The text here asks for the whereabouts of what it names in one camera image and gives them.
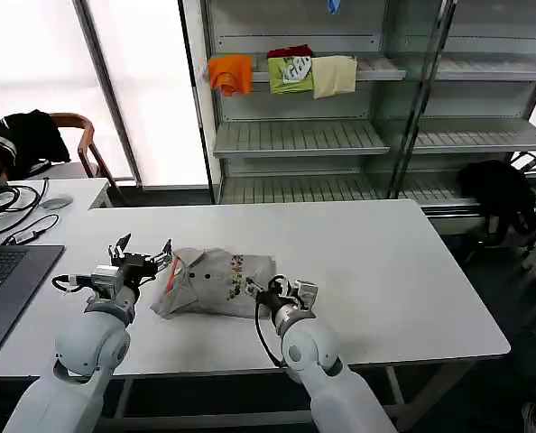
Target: laptop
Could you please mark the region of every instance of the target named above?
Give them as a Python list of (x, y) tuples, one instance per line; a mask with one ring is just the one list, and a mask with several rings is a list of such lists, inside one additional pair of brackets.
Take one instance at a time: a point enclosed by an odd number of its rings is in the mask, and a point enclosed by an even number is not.
[(0, 246), (0, 345), (63, 246)]

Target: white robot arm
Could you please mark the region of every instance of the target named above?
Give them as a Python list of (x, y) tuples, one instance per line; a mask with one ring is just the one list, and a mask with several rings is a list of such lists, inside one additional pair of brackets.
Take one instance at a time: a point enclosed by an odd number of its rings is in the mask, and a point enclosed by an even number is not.
[[(104, 404), (104, 392), (130, 345), (125, 328), (134, 320), (134, 304), (143, 279), (153, 279), (171, 260), (171, 241), (162, 253), (124, 253), (130, 235), (110, 247), (112, 266), (90, 276), (61, 275), (61, 290), (90, 287), (95, 296), (79, 319), (55, 342), (50, 368), (23, 394), (4, 433), (91, 433)], [(68, 290), (60, 283), (77, 288)]]
[[(4, 433), (91, 433), (102, 410), (104, 392), (130, 345), (126, 327), (143, 279), (153, 280), (171, 261), (171, 241), (154, 257), (124, 253), (130, 235), (110, 247), (111, 266), (98, 266), (90, 276), (61, 275), (61, 283), (96, 293), (84, 314), (56, 339), (50, 368), (23, 394)], [(283, 362), (289, 376), (301, 382), (311, 398), (312, 418), (321, 433), (395, 433), (396, 430), (366, 381), (350, 371), (338, 355), (337, 338), (312, 313), (318, 288), (307, 281), (292, 285), (274, 277), (265, 290), (247, 280), (245, 291), (272, 312), (282, 338)]]
[(319, 432), (396, 433), (368, 383), (338, 355), (338, 338), (312, 313), (318, 288), (308, 281), (289, 284), (281, 275), (270, 281), (268, 290), (250, 279), (246, 283), (246, 292), (272, 312), (282, 338), (282, 364), (306, 388)]

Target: shelf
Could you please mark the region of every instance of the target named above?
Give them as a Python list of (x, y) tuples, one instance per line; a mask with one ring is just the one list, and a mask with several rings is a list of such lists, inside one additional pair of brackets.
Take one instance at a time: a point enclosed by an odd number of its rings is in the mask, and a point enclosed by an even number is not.
[(370, 155), (387, 153), (366, 120), (224, 122), (217, 132), (218, 158)]
[(414, 153), (536, 151), (536, 127), (524, 119), (422, 119)]
[[(407, 78), (418, 78), (422, 59), (399, 61)], [(536, 81), (536, 54), (443, 53), (438, 81)]]
[(410, 198), (421, 206), (474, 206), (472, 198), (463, 198), (457, 185), (457, 173), (409, 172), (404, 177), (399, 198)]
[(360, 174), (227, 178), (221, 204), (371, 200), (378, 189)]
[[(268, 59), (266, 54), (248, 54), (252, 57), (252, 81), (268, 83)], [(406, 76), (406, 70), (397, 68), (385, 57), (370, 53), (354, 54), (358, 61), (356, 81), (400, 81)]]

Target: blue object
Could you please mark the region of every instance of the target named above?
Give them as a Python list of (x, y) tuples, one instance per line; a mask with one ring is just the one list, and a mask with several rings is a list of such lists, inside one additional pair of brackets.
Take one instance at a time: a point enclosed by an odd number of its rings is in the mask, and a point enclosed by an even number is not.
[(328, 0), (328, 10), (331, 14), (335, 14), (338, 12), (338, 8), (340, 7), (340, 0)]

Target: black cable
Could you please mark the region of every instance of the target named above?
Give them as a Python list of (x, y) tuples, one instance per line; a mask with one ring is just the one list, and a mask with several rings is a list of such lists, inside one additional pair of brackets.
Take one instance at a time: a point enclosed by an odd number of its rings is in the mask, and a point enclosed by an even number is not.
[[(28, 242), (19, 242), (18, 243), (16, 241), (15, 237), (17, 236), (17, 234), (19, 234), (21, 232), (24, 232), (27, 229), (32, 228), (33, 226), (39, 224), (44, 219), (51, 218), (51, 217), (55, 217), (55, 219), (53, 220), (53, 223), (51, 223), (51, 225), (49, 225), (49, 226), (47, 226), (45, 228), (42, 228), (40, 230), (34, 230), (33, 231), (34, 237), (32, 239), (30, 239)], [(58, 214), (49, 214), (49, 215), (46, 215), (46, 216), (42, 216), (40, 219), (36, 219), (35, 221), (33, 221), (27, 227), (24, 227), (21, 230), (17, 230), (16, 232), (11, 233), (9, 236), (6, 237), (6, 239), (1, 243), (1, 245), (23, 245), (23, 244), (28, 244), (32, 240), (37, 239), (38, 237), (40, 237), (40, 235), (44, 234), (48, 230), (50, 230), (53, 227), (55, 227), (58, 224), (59, 221), (60, 221), (60, 216)]]
[(266, 344), (266, 340), (264, 340), (264, 337), (262, 335), (262, 329), (260, 329), (260, 320), (258, 318), (259, 311), (260, 311), (260, 304), (256, 302), (256, 310), (254, 312), (254, 323), (256, 324), (256, 332), (258, 333), (258, 337), (260, 338), (260, 343), (262, 343), (264, 350), (268, 354), (268, 357), (273, 362), (273, 364), (277, 366), (278, 368), (282, 368), (284, 367), (283, 362), (280, 361), (276, 356), (274, 356), (274, 354), (270, 351), (270, 348)]
[(11, 230), (12, 228), (16, 228), (18, 225), (20, 225), (23, 221), (25, 221), (29, 215), (32, 214), (32, 212), (40, 205), (40, 202), (42, 201), (42, 198), (45, 196), (45, 193), (47, 192), (48, 190), (48, 187), (49, 187), (49, 184), (50, 184), (50, 178), (43, 178), (43, 187), (42, 187), (42, 192), (41, 193), (38, 193), (35, 189), (33, 189), (32, 187), (27, 187), (25, 185), (21, 185), (21, 187), (23, 187), (24, 189), (28, 189), (28, 190), (32, 190), (32, 192), (35, 193), (36, 197), (35, 199), (27, 206), (25, 207), (16, 207), (14, 210), (12, 210), (13, 212), (20, 212), (21, 210), (25, 210), (25, 209), (28, 209), (27, 212), (20, 218), (18, 219), (17, 221), (15, 221), (14, 223), (12, 223), (11, 225), (9, 225), (8, 227), (6, 228), (2, 228), (0, 230), (0, 234), (2, 233), (5, 233), (9, 230)]
[[(33, 200), (23, 207), (12, 207), (19, 200), (22, 189), (30, 191), (33, 194)], [(0, 195), (1, 194), (12, 194), (13, 196), (9, 201), (6, 201), (0, 205), (0, 214), (5, 212), (12, 213), (27, 210), (35, 204), (36, 200), (40, 196), (40, 194), (34, 188), (27, 185), (0, 185)]]
[(58, 290), (69, 292), (69, 293), (75, 293), (76, 291), (82, 290), (85, 286), (78, 286), (75, 289), (71, 289), (70, 287), (65, 287), (60, 284), (60, 282), (69, 282), (69, 275), (56, 275), (51, 279), (51, 284), (53, 284), (53, 287), (55, 287)]

